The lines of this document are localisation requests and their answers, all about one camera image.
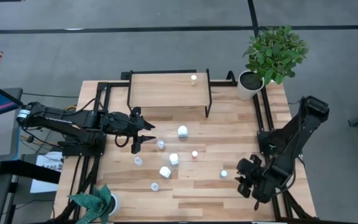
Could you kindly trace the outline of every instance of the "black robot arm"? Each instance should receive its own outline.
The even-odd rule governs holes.
[[[295,170],[295,159],[301,153],[307,140],[321,123],[328,119],[328,104],[309,96],[300,100],[298,114],[282,129],[268,133],[259,139],[261,151],[272,157],[265,167],[262,161],[252,155],[249,161],[241,159],[237,165],[238,191],[244,197],[252,196],[258,202],[267,203],[276,193],[288,190],[287,183]]]
[[[20,110],[17,122],[26,130],[31,127],[45,127],[67,136],[66,141],[58,142],[64,156],[100,156],[104,153],[106,135],[116,135],[116,144],[124,147],[133,138],[131,153],[140,151],[140,145],[155,137],[141,136],[138,131],[151,130],[153,125],[140,115],[141,109],[134,108],[128,116],[120,112],[106,110],[65,111],[29,103]],[[125,136],[124,144],[117,143],[118,136]]]

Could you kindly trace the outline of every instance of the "white pot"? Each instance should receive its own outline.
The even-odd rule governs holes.
[[[115,199],[116,201],[116,206],[113,208],[113,210],[110,212],[109,216],[111,215],[115,215],[118,213],[119,209],[120,209],[120,204],[119,204],[119,201],[118,201],[118,198],[117,196],[115,196],[114,194],[111,194],[111,196]]]
[[[250,70],[243,71],[239,75],[238,83],[237,83],[237,94],[240,99],[242,100],[249,100],[251,99],[259,90],[261,90],[265,86],[265,81],[262,79],[262,86],[257,90],[249,90],[246,87],[242,86],[240,83],[241,75],[245,74],[246,72],[251,72]]]

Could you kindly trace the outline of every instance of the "white object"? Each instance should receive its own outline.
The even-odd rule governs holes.
[[[193,157],[193,159],[196,159],[197,156],[198,156],[198,152],[197,152],[197,151],[193,151],[193,152],[191,153],[191,156]]]
[[[220,176],[221,176],[221,178],[226,178],[226,177],[227,177],[227,171],[226,171],[226,170],[222,170]]]
[[[171,170],[168,167],[161,167],[160,174],[165,177],[169,178],[171,176]]]
[[[61,152],[48,152],[45,154],[45,156],[37,156],[37,161],[35,162],[35,165],[61,172],[63,168],[63,163],[60,161],[61,158]],[[51,184],[48,182],[33,179],[31,183],[30,193],[35,194],[54,192],[57,191],[57,187],[57,184]]]
[[[187,137],[187,135],[188,135],[188,131],[187,131],[187,128],[186,128],[186,126],[180,126],[179,128],[178,128],[178,136],[179,136],[179,138],[185,138],[185,137]]]
[[[165,148],[165,144],[163,140],[159,140],[158,143],[158,149],[163,150]]]
[[[158,186],[157,183],[152,183],[151,188],[152,188],[153,191],[158,191],[158,190],[160,190],[160,187]]]
[[[169,161],[173,166],[177,166],[179,164],[179,157],[178,154],[173,153],[169,155]]]
[[[241,85],[240,78],[242,75],[247,75],[248,72],[251,72],[250,70],[243,71],[240,76],[237,83],[237,95],[242,100],[250,100],[259,90],[261,90],[265,86],[265,80],[262,79],[262,86],[260,86],[257,90],[249,90],[246,87]]]
[[[191,76],[191,85],[196,85],[197,84],[197,76],[196,75],[192,75]]]
[[[141,166],[143,165],[143,160],[140,157],[135,157],[135,164]]]
[[[119,203],[119,200],[117,198],[117,196],[115,196],[114,194],[111,194],[111,196],[115,199],[116,201],[116,206],[113,208],[113,210],[110,212],[109,216],[110,215],[115,215],[118,213],[119,209],[121,208],[121,205]]]

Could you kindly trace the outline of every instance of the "small bottle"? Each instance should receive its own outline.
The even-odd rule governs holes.
[[[158,186],[157,183],[152,183],[151,188],[152,188],[153,191],[158,191],[158,190],[160,190],[160,187]]]
[[[187,128],[186,128],[186,126],[180,126],[179,128],[178,128],[178,136],[179,136],[179,138],[185,138],[185,137],[187,137],[187,135],[188,135],[188,131],[187,131]]]
[[[160,174],[168,179],[171,176],[171,170],[168,167],[161,167]]]
[[[157,143],[157,145],[158,145],[158,149],[164,150],[165,144],[164,144],[164,141],[163,141],[163,140],[159,140],[158,143]]]
[[[173,153],[169,155],[169,161],[171,162],[172,166],[177,166],[179,165],[179,157],[178,154]]]
[[[191,157],[192,157],[193,159],[197,159],[197,156],[198,156],[198,152],[197,152],[197,151],[193,151],[193,152],[191,153]]]
[[[138,166],[142,166],[143,160],[140,157],[135,157],[135,164]]]
[[[220,174],[220,177],[221,177],[222,179],[226,178],[226,177],[227,177],[227,171],[226,171],[226,170],[222,170],[222,171],[221,171],[221,174]]]
[[[196,75],[192,75],[191,76],[191,85],[195,86],[197,84],[197,76]]]

